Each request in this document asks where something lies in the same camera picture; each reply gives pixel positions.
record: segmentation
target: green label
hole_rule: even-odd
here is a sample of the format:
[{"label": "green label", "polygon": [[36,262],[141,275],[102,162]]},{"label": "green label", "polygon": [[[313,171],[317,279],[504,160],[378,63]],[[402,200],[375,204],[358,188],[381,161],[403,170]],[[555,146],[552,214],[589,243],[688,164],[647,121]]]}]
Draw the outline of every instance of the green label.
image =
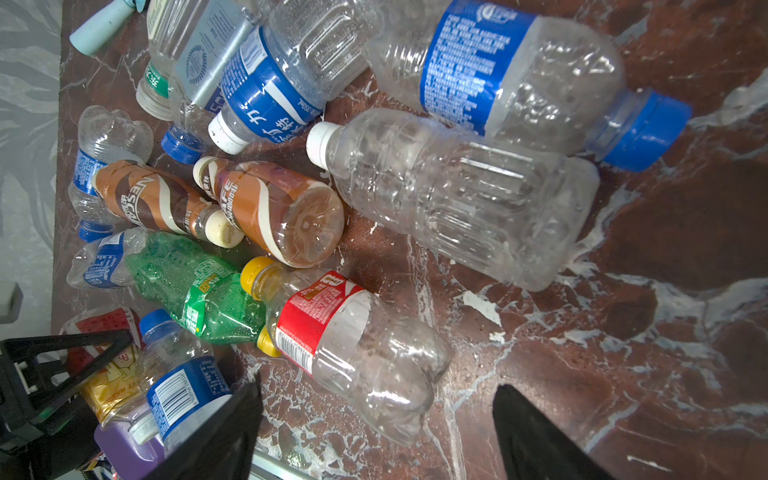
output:
[{"label": "green label", "polygon": [[237,272],[224,260],[209,258],[194,269],[194,281],[184,301],[184,318],[181,322],[190,332],[200,335],[205,322],[205,296],[222,280]]},{"label": "green label", "polygon": [[168,80],[157,71],[157,69],[149,62],[147,70],[144,71],[144,78],[147,79],[147,83],[163,98],[168,98]]}]

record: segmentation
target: yellow bottle cap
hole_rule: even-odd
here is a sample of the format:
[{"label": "yellow bottle cap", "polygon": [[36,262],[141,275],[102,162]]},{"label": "yellow bottle cap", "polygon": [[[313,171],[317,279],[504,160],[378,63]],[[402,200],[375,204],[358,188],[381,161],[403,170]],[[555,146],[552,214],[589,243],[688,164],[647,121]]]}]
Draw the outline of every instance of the yellow bottle cap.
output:
[{"label": "yellow bottle cap", "polygon": [[267,257],[256,257],[245,264],[243,272],[240,273],[240,286],[243,287],[243,290],[245,290],[248,295],[253,295],[253,282],[256,281],[259,273],[262,273],[265,268],[273,264],[275,264],[275,260]]},{"label": "yellow bottle cap", "polygon": [[259,333],[259,339],[256,341],[256,346],[259,347],[259,350],[269,356],[280,356],[280,351],[275,347],[275,344],[272,343],[272,337],[270,336],[270,333],[266,331],[266,328],[263,328],[261,333]]}]

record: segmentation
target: light blue label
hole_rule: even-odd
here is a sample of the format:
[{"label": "light blue label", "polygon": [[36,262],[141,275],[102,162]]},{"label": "light blue label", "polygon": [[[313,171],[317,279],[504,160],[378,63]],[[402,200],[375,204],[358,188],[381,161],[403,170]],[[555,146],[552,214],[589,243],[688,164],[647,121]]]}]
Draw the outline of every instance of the light blue label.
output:
[{"label": "light blue label", "polygon": [[288,82],[257,28],[224,70],[221,89],[234,113],[250,130],[276,144],[300,134],[323,111]]},{"label": "light blue label", "polygon": [[96,250],[94,262],[83,273],[83,280],[98,288],[116,288],[112,283],[112,273],[123,259],[124,233],[118,233],[101,240]]},{"label": "light blue label", "polygon": [[424,109],[485,134],[502,80],[535,19],[489,2],[454,0],[427,52]]},{"label": "light blue label", "polygon": [[91,155],[79,150],[78,161],[74,164],[72,183],[84,193],[98,197],[98,193],[91,183],[91,178],[100,168],[106,166],[106,163],[98,161]]},{"label": "light blue label", "polygon": [[234,0],[211,0],[176,64],[176,78],[193,103],[218,113],[224,66],[252,28]]},{"label": "light blue label", "polygon": [[147,403],[163,440],[208,403],[231,396],[212,356],[192,359],[171,370],[147,392]]}]

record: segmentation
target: brown marble table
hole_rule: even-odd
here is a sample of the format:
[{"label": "brown marble table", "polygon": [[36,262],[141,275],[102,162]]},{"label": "brown marble table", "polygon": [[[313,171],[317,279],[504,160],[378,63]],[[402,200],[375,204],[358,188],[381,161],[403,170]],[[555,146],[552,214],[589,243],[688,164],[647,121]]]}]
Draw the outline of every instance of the brown marble table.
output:
[{"label": "brown marble table", "polygon": [[[157,141],[167,127],[134,99],[149,59],[143,15],[96,58],[70,46],[73,28],[102,4],[64,2],[54,331],[102,304],[154,308],[128,289],[78,292],[65,281],[81,247],[66,196],[80,113],[91,104],[121,108]],[[578,248],[540,293],[495,283],[348,210],[333,266],[435,326],[455,347],[454,362],[421,439],[405,449],[287,360],[235,347],[241,382],[262,371],[258,448],[322,478],[504,478],[491,401],[498,384],[510,383],[616,478],[768,477],[768,113],[757,110],[768,102],[768,71],[757,81],[768,67],[768,4],[511,4],[612,35],[630,86],[689,102],[696,118],[642,174],[600,165]],[[402,108],[367,71],[328,104],[325,119],[345,123],[372,106]],[[320,178],[303,143],[275,158]],[[172,165],[160,152],[157,145],[154,161]]]}]

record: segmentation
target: green plastic bottle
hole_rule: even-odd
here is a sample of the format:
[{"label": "green plastic bottle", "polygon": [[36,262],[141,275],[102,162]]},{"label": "green plastic bottle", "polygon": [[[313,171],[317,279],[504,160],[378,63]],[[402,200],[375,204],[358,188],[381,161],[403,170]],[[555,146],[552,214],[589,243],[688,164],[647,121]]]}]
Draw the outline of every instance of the green plastic bottle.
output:
[{"label": "green plastic bottle", "polygon": [[147,246],[127,255],[125,264],[144,298],[162,302],[174,320],[201,339],[256,342],[267,355],[280,354],[264,328],[266,307],[243,291],[240,272],[189,238],[151,233]]}]

